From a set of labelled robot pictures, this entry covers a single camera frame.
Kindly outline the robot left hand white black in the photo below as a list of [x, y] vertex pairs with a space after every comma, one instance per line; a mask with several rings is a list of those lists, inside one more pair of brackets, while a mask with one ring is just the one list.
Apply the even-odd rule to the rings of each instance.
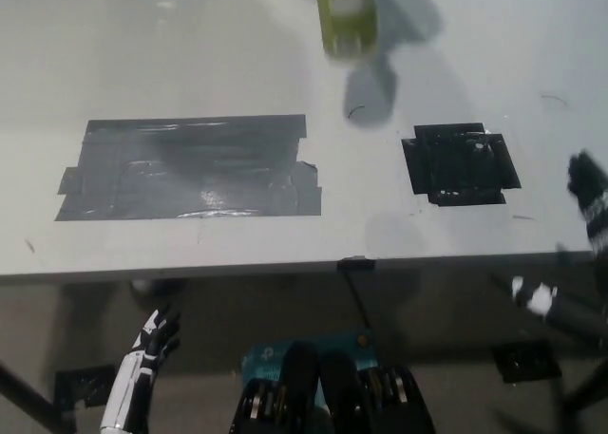
[[167, 357], [179, 347], [181, 315], [156, 309], [124, 356], [105, 405], [101, 434], [146, 433], [156, 378]]

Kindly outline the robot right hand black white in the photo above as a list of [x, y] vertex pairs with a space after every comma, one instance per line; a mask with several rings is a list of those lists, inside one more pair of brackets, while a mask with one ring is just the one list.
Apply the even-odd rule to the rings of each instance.
[[607, 173], [586, 151], [572, 156], [567, 188], [584, 219], [601, 307], [592, 309], [556, 286], [514, 276], [511, 298], [550, 326], [587, 340], [607, 341]]

